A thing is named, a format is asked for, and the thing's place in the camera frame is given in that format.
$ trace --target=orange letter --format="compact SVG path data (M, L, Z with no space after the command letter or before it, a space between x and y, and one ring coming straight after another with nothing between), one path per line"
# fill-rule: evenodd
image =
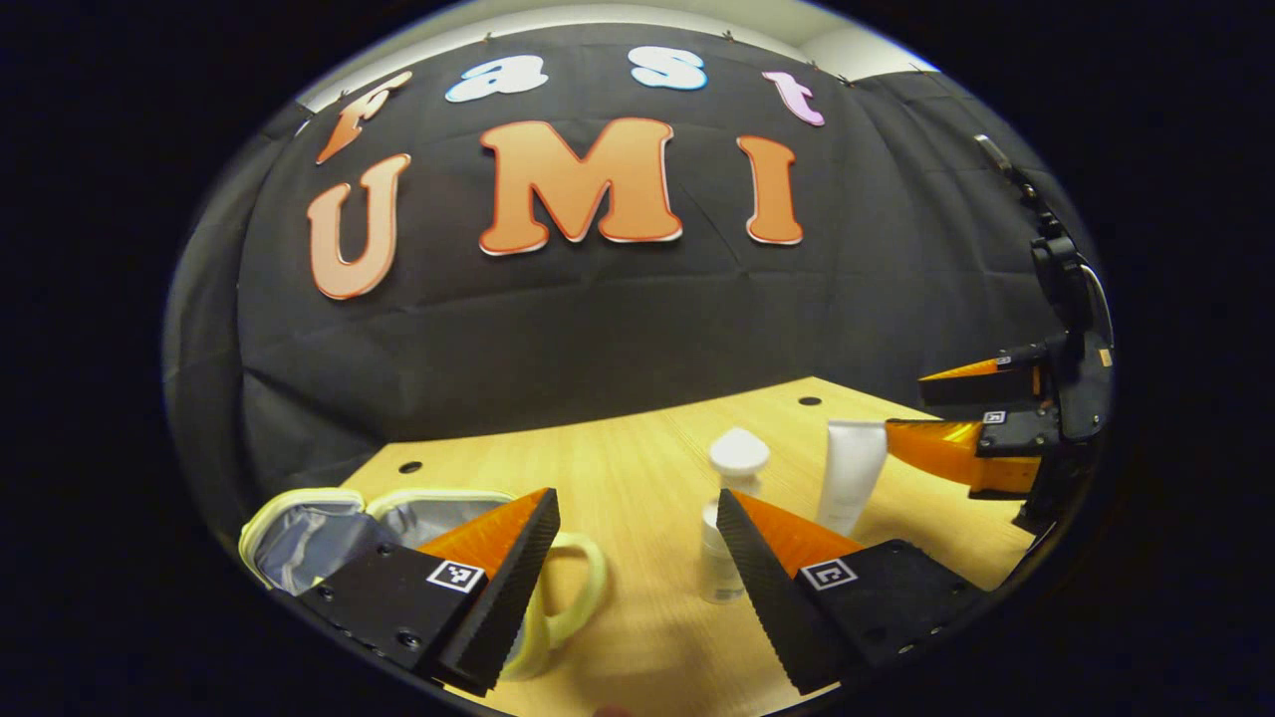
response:
M762 244L797 244L801 225L793 216L793 188L788 167L797 161L792 149L760 137L736 140L752 163L752 217L748 236Z
M385 100L390 96L390 91L398 87L403 87L403 83L412 79L412 73L404 71L398 75L382 82L375 89L367 94L354 100L344 110L340 111L340 116L337 117L337 129L332 130L332 137L328 139L328 147L323 148L319 153L319 158L315 159L315 165L323 165L332 158L333 154L344 149L354 138L358 137L363 128L358 126L358 120L370 120L376 112L381 110L381 105L385 105Z
M310 203L310 270L315 286L330 299L349 299L374 290L394 263L398 176L412 162L395 154L372 165L360 184L367 190L367 245L363 254L347 262L340 255L340 205L349 185L338 184Z
M611 241L669 241L682 222L668 207L664 143L673 128L655 120L611 121L581 161L547 122L513 122L490 129L483 147L496 152L496 211L478 240L491 255L536 251L550 230L532 217L532 191L539 195L570 241L584 239L602 195L611 189L611 211L598 231Z

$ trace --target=white wall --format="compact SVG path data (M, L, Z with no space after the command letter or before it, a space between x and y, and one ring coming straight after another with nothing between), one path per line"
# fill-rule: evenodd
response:
M820 68L852 80L913 69L912 64L933 69L853 20L801 0L652 0L645 5L597 0L576 5L561 3L479 0L458 5L425 18L339 65L302 92L297 101L317 112L339 100L343 91L356 89L426 57L478 42L488 32L500 37L527 29L588 23L657 24L711 34L731 31L740 42L802 63L815 60ZM765 32L754 28L764 28Z
M821 70L843 75L848 80L908 70L938 70L894 41L859 24L820 34L803 43L801 51Z

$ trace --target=lotion tube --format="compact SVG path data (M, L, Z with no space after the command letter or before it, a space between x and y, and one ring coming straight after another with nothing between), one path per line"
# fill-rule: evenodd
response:
M820 526L849 537L885 466L885 422L829 421Z

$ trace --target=wooden table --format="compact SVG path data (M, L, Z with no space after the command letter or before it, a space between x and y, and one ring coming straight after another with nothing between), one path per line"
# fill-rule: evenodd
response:
M822 403L799 404L806 395ZM788 684L747 597L723 606L696 593L700 512L720 487L709 445L732 426L752 431L771 453L760 473L760 498L813 518L827 421L890 417L931 416L807 378L585 424L390 444L343 487L371 501L403 487L518 496L552 486L561 529L586 533L606 552L611 586L593 620L555 653L543 675L500 683L478 702L528 717L588 717L607 703L635 717L755 716L815 694L802 698ZM409 461L425 466L399 473ZM890 457L852 537L870 546L908 540L992 589L1030 542L1010 523L1020 505L969 500L965 486ZM543 575L555 612L583 583L583 559L555 556Z

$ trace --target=cable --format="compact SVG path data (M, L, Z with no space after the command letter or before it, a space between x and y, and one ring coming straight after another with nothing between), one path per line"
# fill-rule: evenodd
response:
M1107 314L1107 343L1111 344L1111 348L1116 348L1116 325L1112 324L1112 310L1107 305L1107 292L1103 291L1103 282L1098 281L1098 274L1089 268L1089 264L1081 264L1080 270L1085 272L1085 276L1089 277L1089 281L1094 283L1094 288L1098 291L1098 300L1103 305L1103 313Z

